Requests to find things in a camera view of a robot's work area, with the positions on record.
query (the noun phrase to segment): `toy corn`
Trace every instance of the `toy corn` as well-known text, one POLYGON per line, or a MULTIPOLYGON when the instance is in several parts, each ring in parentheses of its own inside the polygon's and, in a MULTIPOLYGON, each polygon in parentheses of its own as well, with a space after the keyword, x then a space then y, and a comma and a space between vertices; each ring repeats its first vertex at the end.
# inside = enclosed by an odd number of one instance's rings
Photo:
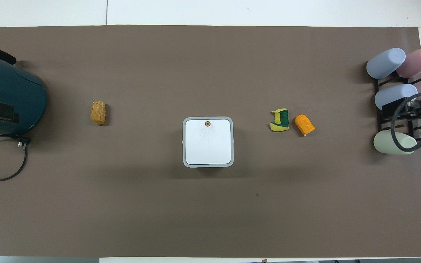
POLYGON ((295 124, 297 125, 297 127, 299 127, 301 133, 304 136, 316 129, 314 128, 310 119, 308 119, 308 117, 304 114, 300 114, 295 118, 295 124))

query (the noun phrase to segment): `black rack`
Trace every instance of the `black rack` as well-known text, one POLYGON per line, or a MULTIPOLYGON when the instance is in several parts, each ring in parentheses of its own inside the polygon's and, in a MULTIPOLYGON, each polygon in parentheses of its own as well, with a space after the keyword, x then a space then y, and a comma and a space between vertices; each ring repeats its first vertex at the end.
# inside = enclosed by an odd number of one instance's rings
MULTIPOLYGON (((375 79, 375 94, 379 92, 380 88, 389 83, 389 82, 399 82, 401 84, 416 84, 418 82, 421 81, 421 78, 417 79, 417 80, 412 80, 411 79, 405 79, 400 77, 396 72, 394 72, 392 74, 392 77, 389 78, 389 80, 385 80, 383 82, 379 82, 380 80, 375 79)), ((384 125, 386 125, 387 123, 391 122, 391 120, 389 119, 384 119, 383 118, 383 112, 378 109, 378 107, 376 107, 376 121, 377 121, 377 125, 378 125, 378 132, 382 131, 382 130, 390 130, 391 126, 386 126, 384 127, 384 125)), ((421 130, 421 124, 419 124, 418 120, 406 120, 406 125, 407 125, 407 135, 413 137, 415 140, 419 141, 421 140, 421 135, 420 135, 420 130, 421 130)), ((401 125, 396 125, 396 128, 402 128, 404 127, 404 124, 401 125)))

